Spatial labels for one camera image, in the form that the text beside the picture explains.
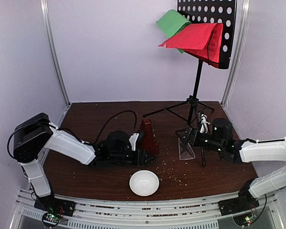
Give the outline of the dark red wooden metronome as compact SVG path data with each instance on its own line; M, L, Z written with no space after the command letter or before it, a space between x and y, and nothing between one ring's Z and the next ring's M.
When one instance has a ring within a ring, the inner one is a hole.
M139 143L139 148L145 149L153 155L158 155L159 144L156 142L151 120L143 118L139 130L143 131L143 138Z

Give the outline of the clear plastic metronome cover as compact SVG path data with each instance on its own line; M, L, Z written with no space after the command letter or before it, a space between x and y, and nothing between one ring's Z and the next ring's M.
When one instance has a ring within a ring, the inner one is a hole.
M179 151L179 160L192 160L196 158L196 155L192 149L192 146L190 145L190 142L188 143L182 143L178 139L178 151Z

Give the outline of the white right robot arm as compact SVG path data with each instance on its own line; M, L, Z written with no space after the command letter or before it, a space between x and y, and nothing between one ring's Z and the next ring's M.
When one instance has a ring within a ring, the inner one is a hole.
M231 163L255 161L286 162L286 137L275 140L234 140L232 123L224 118L212 121L212 131L208 131L208 121L203 121L199 129L188 127L177 130L180 152L189 147L200 147L217 152L221 159ZM247 181L236 198L219 201L221 215L230 215L258 207L258 198L286 187L286 165L263 177Z

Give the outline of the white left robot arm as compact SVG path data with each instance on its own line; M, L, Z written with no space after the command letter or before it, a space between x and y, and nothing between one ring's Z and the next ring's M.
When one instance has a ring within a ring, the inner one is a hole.
M36 196L35 208L46 211L51 218L73 216L75 202L56 198L39 161L43 149L53 150L83 165L102 168L126 164L143 167L155 160L155 155L142 148L144 130L136 130L132 135L116 130L98 143L90 143L78 138L68 128L56 126L45 113L39 113L18 125L8 138L13 142L13 150L8 151L16 160L31 184Z

